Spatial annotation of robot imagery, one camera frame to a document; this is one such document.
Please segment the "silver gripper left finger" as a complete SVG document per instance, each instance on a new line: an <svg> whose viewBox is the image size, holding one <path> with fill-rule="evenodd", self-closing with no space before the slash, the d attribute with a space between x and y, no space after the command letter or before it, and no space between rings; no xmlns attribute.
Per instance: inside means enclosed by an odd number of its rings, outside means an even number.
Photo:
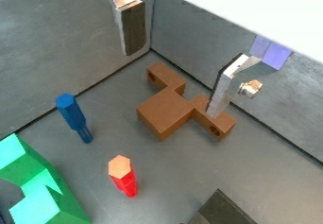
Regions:
<svg viewBox="0 0 323 224"><path fill-rule="evenodd" d="M131 56L147 43L146 2L142 0L110 0L115 9L115 21L121 31L125 54Z"/></svg>

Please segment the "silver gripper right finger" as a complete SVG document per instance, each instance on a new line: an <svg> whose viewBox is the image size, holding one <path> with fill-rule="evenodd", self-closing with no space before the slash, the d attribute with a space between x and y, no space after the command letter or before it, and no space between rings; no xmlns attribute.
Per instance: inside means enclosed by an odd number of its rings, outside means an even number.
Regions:
<svg viewBox="0 0 323 224"><path fill-rule="evenodd" d="M276 69L260 58L241 53L220 70L208 114L217 118L237 95L254 98L264 87L261 78L274 72Z"/></svg>

